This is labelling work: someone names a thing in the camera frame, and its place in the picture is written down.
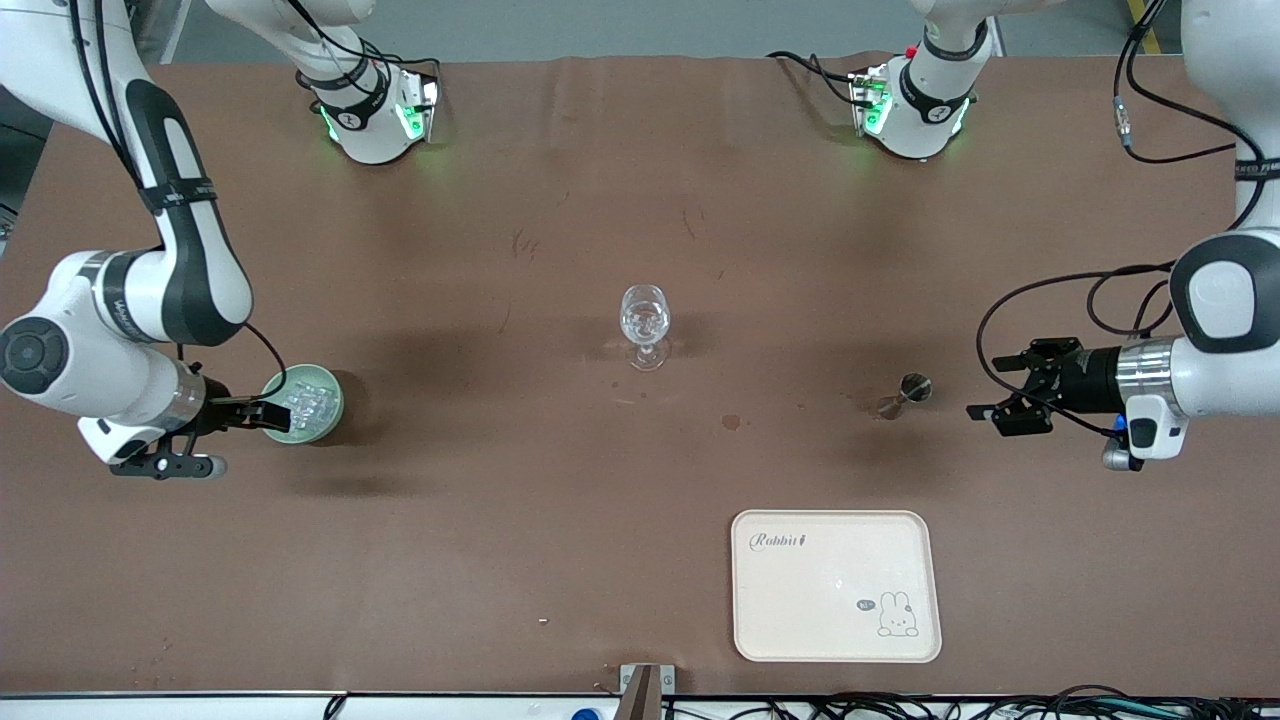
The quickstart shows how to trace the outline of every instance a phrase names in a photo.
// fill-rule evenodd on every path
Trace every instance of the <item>brown tabletop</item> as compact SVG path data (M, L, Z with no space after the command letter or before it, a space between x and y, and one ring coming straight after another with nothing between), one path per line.
M1139 69L1198 99L1178 59ZM72 418L0 393L0 687L590 691L664 661L689 692L1274 693L1274 420L1197 421L1180 459L1120 475L1068 423L1004 439L964 414L1004 396L973 350L992 300L1175 258L1229 222L1230 159L1128 160L1106 59L992 61L925 164L855 138L794 70L447 67L440 145L367 168L291 69L157 69L253 320L288 361L340 370L349 416L324 447L206 438L229 474L160 484L113 478ZM1152 154L1221 141L1134 115ZM108 147L59 128L0 318L70 251L154 241ZM673 313L653 374L617 327L641 282ZM1102 310L1125 323L1147 282L1117 284ZM1084 290L1015 302L988 347L1114 345ZM188 357L238 391L274 372L248 333ZM870 418L908 372L934 398ZM942 655L740 657L727 537L753 507L919 512Z

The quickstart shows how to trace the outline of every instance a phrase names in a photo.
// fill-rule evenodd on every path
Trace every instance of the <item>green bowl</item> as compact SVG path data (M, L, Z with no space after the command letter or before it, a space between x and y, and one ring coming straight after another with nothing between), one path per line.
M280 373L276 373L270 380L268 380L268 383L262 387L262 392L271 389L278 382L280 382ZM289 391L297 387L298 383L307 383L314 387L332 389L338 396L338 410L333 414L333 420L325 427L306 428L303 430L293 429L287 433L282 433L280 430L262 430L266 433L266 437L276 442L283 442L284 445L306 445L329 434L338 427L338 423L342 421L342 411L346 407L346 402L342 397L342 386L338 384L338 378L333 377L333 373L325 370L320 365L293 365L288 369L284 387L280 388L280 392L268 397L266 401L284 405L284 398L289 396Z

